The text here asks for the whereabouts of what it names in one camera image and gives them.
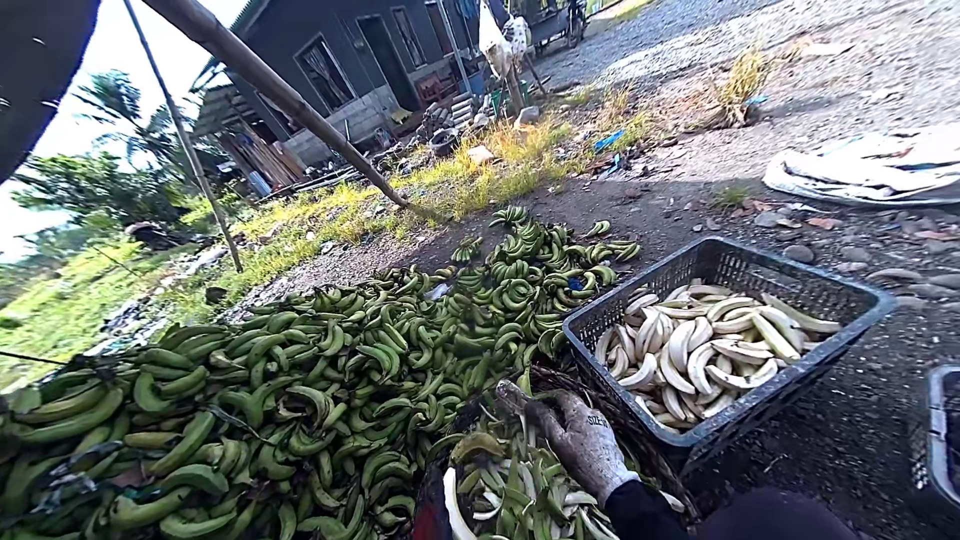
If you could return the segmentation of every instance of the person's arm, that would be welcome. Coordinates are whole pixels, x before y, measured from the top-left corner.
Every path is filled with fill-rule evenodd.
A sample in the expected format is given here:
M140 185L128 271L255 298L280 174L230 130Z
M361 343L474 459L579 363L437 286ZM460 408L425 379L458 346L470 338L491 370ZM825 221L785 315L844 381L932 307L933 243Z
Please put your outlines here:
M617 536L621 540L688 540L663 495L644 486L639 475L627 469L604 415L570 392L555 392L552 399L564 414L563 425L543 402L528 403L527 416L543 429L567 472L597 498Z
M604 512L620 540L688 540L663 495L639 480L624 482L610 493Z

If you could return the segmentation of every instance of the plastic crate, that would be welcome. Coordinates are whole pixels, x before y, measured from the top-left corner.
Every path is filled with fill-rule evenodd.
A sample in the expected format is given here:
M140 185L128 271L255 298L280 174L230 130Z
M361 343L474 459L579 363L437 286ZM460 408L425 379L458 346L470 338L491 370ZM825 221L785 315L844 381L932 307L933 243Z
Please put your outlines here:
M600 366L592 350L600 334L622 320L623 309L638 287L646 286L663 297L694 278L757 296L767 292L813 316L840 321L844 328L696 428L671 433L639 408L631 394ZM574 346L582 377L617 394L634 419L660 441L663 453L683 476L796 400L895 306L892 296L870 286L709 236L684 246L591 302L564 321L564 332Z
M955 534L960 529L960 494L950 480L948 436L958 429L948 421L960 413L960 366L934 368L926 377L924 423L910 433L910 506L931 525Z

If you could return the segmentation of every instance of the gravel ground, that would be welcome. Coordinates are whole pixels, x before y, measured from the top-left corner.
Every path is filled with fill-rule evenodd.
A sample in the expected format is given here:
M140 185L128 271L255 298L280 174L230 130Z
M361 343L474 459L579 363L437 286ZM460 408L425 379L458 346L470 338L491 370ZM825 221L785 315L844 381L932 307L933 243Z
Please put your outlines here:
M730 184L751 186L755 198L769 203L797 201L765 190L758 181L767 161L783 148L807 150L883 127L960 121L958 23L960 10L944 1L660 0L636 20L544 59L540 74L554 75L555 83L572 77L587 81L621 69L614 65L629 64L641 78L675 75L692 63L703 68L729 61L757 35L773 44L810 32L814 41L855 46L837 57L778 69L764 89L770 100L754 126L682 136L676 146L656 149L635 160L633 170L604 182L570 178L557 195L539 189L519 203L544 220L579 230L609 218L616 237L638 235L642 257L625 271L641 269L706 233L694 228L709 218L721 227L716 234L771 252L805 246L815 256L813 263L826 269L864 258L859 252L865 251L869 260L850 273L854 279L892 267L917 271L925 279L960 274L960 242L915 236L960 222L960 209L897 215L805 201L836 212L831 217L842 224L832 231L809 225L794 231L762 228L754 224L754 215L733 217L710 204L712 193ZM681 45L686 50L678 49ZM659 98L683 94L701 77L697 69L683 75L662 86ZM642 174L641 165L651 172ZM486 229L487 221L488 214L478 214L401 245L375 238L310 261L255 293L267 299L395 264L446 265L464 234L490 236L488 249L499 240ZM891 290L906 292L904 287ZM944 295L949 298L907 293L902 307L871 328L809 393L690 475L688 487L701 509L710 513L736 492L771 485L822 501L877 538L957 537L956 530L948 536L928 526L908 505L907 434L922 420L924 375L960 355L960 304L955 303L960 297Z
M877 0L659 0L615 30L586 39L572 54L564 51L538 62L538 73L552 76L553 85L571 80L658 84L691 67L729 61L752 43L772 47L897 5Z

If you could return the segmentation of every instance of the blue plastic litter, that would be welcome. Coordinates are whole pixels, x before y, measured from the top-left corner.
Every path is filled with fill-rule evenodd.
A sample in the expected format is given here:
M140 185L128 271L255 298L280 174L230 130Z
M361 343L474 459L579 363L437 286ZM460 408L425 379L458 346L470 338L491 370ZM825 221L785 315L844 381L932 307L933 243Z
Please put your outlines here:
M613 144L614 141L619 139L622 135L623 135L623 130L619 130L613 133L612 135L608 136L607 138L601 138L600 140L593 143L593 150L596 152L599 152L604 148L607 148L608 146Z

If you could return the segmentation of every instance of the weeds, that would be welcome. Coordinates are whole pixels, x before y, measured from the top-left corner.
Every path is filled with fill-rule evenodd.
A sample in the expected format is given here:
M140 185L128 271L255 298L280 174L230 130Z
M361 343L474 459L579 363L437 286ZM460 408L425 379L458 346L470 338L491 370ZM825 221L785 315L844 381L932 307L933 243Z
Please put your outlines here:
M766 82L768 74L769 62L758 45L747 47L736 58L730 77L717 89L717 101L730 124L745 123L747 106L744 102L756 95Z
M196 245L154 254L141 251L138 243L117 239L111 246L99 249L123 262L139 277L92 249L80 252L58 270L58 278L37 280L4 307L3 318L17 320L20 326L0 330L0 349L69 360L98 341L97 332L107 313L155 287L169 272L170 260L190 253ZM5 368L0 369L0 388L20 376L39 376L51 367L38 363L18 372L2 362L0 365Z
M492 202L507 201L533 190L541 182L563 177L572 164L558 161L553 146L569 134L568 126L557 126L544 118L537 126L518 132L509 125L494 127L482 138L461 141L454 155L410 175L392 178L411 202L440 215L462 219ZM467 150L486 144L500 158L499 163L477 165ZM178 291L164 299L180 320L208 320L220 308L206 306L204 289L221 286L228 291L224 305L243 298L253 287L269 282L303 260L318 254L327 240L360 243L370 233L389 233L401 238L420 227L437 227L436 221L408 211L394 211L380 192L369 186L339 184L333 189L301 194L294 200L276 201L257 216L235 224L236 232L256 238L283 222L276 236L259 251L243 252L245 270L235 274L225 264L184 281ZM307 233L313 239L307 240Z
M580 107L588 103L591 97L593 97L593 90L590 85L582 85L577 88L577 91L566 95L564 97L564 103L574 107Z
M749 187L745 185L728 185L713 194L713 205L721 209L739 207L749 196Z

